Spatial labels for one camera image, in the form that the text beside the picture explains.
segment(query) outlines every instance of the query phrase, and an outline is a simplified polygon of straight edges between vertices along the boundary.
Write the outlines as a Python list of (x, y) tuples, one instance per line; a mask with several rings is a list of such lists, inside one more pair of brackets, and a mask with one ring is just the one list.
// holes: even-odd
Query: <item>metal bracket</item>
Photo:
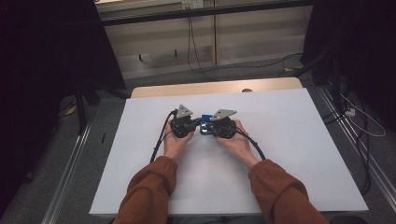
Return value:
[(216, 114), (212, 118), (210, 118), (210, 121), (218, 121), (221, 119), (225, 119), (233, 114), (236, 114), (236, 110), (220, 109), (218, 112), (216, 112)]
[(181, 118), (187, 117), (187, 116), (189, 116), (191, 114), (192, 114), (192, 111), (190, 111), (186, 106), (180, 105), (178, 107), (176, 118), (177, 119), (181, 119)]

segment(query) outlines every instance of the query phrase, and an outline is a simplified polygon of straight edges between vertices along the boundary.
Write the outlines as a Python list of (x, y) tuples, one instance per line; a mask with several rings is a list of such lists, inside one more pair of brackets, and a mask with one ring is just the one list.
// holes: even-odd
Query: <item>metal frame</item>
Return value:
[(55, 224), (56, 220), (58, 219), (58, 216), (61, 212), (61, 208), (64, 205), (64, 199), (67, 195), (67, 191), (69, 190), (74, 172), (76, 171), (79, 157), (81, 155), (81, 152), (85, 146), (88, 135), (90, 133), (96, 112), (97, 112), (97, 108), (95, 108), (82, 134), (78, 136), (72, 155), (70, 156), (69, 162), (67, 163), (66, 168), (64, 169), (64, 174), (62, 175), (61, 181), (59, 182), (59, 185), (54, 195), (52, 196), (46, 214), (44, 215), (44, 218), (41, 221), (42, 224)]
[(190, 10), (178, 10), (162, 13), (154, 13), (148, 15), (128, 16), (119, 18), (103, 19), (101, 21), (84, 21), (81, 23), (65, 23), (58, 27), (86, 27), (86, 26), (113, 26), (123, 25), (130, 23), (139, 23), (146, 21), (166, 21), (182, 18), (202, 17), (202, 16), (213, 16), (221, 14), (230, 14), (238, 12), (249, 12), (249, 11), (260, 11), (268, 9), (278, 9), (286, 7), (305, 7), (312, 6), (315, 0), (288, 0), (288, 1), (274, 1), (257, 4), (246, 4), (230, 7), (207, 7), (207, 8), (196, 8)]
[[(334, 117), (338, 118), (340, 114), (337, 112), (335, 106), (332, 104), (332, 95), (328, 91), (324, 91), (322, 89), (319, 90), (319, 93), (327, 107), (329, 107), (331, 111), (334, 111)], [(358, 136), (358, 132), (356, 132), (356, 130), (347, 119), (339, 119), (338, 124), (340, 125), (341, 129), (343, 130), (346, 137), (350, 141), (351, 145), (355, 148), (356, 153), (358, 153), (359, 156), (359, 151), (355, 146), (355, 137)], [(367, 161), (367, 146), (364, 145), (362, 141), (360, 141), (360, 143), (362, 145), (362, 147), (360, 148), (361, 154), (363, 156), (363, 159)], [(372, 155), (370, 155), (370, 175), (373, 177), (373, 180), (378, 185), (385, 198), (388, 200), (389, 205), (392, 207), (393, 211), (396, 212), (396, 187), (390, 182), (387, 175), (384, 173), (384, 171), (381, 169), (381, 167)]]

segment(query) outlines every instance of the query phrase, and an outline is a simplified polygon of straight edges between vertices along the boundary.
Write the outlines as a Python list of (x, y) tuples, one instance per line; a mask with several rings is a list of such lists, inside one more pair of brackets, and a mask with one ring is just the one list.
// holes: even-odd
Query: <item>table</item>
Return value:
[[(253, 92), (240, 93), (243, 89)], [(305, 183), (319, 211), (367, 210), (308, 92), (297, 78), (273, 78), (135, 89), (125, 105), (90, 214), (117, 214), (131, 176), (148, 163), (158, 138), (148, 133), (157, 133), (167, 109), (182, 102), (191, 105), (194, 117), (214, 113), (219, 106), (236, 109), (233, 119), (242, 119), (251, 136), (258, 137), (264, 154)], [(171, 216), (260, 213), (249, 190), (247, 168), (223, 149), (207, 135), (196, 134), (189, 142), (178, 162)]]
[(139, 87), (132, 92), (132, 98), (153, 96), (178, 96), (222, 92), (279, 91), (301, 89), (303, 86), (296, 77), (252, 79), (239, 81), (206, 82), (181, 85)]

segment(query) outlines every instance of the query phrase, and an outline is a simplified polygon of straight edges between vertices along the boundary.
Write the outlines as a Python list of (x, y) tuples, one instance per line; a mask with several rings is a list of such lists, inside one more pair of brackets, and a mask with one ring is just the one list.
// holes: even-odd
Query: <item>brown jacket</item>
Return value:
[[(177, 163), (166, 157), (139, 171), (131, 180), (114, 224), (164, 224), (169, 196), (176, 187)], [(269, 223), (328, 223), (309, 202), (304, 184), (270, 160), (248, 173), (251, 190)]]

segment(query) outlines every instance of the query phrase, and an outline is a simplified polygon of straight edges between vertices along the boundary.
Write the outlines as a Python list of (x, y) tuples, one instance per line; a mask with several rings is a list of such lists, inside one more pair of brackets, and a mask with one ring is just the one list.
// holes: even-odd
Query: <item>white paper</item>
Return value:
[[(306, 186), (319, 211), (367, 210), (356, 184), (306, 89), (152, 97), (127, 100), (90, 214), (116, 215), (132, 176), (149, 163), (164, 120), (183, 104), (199, 118), (236, 110), (265, 157)], [(252, 151), (259, 159), (255, 148)], [(157, 156), (163, 154), (163, 146)], [(248, 169), (199, 128), (178, 161), (169, 214), (253, 215), (261, 210), (251, 193)]]

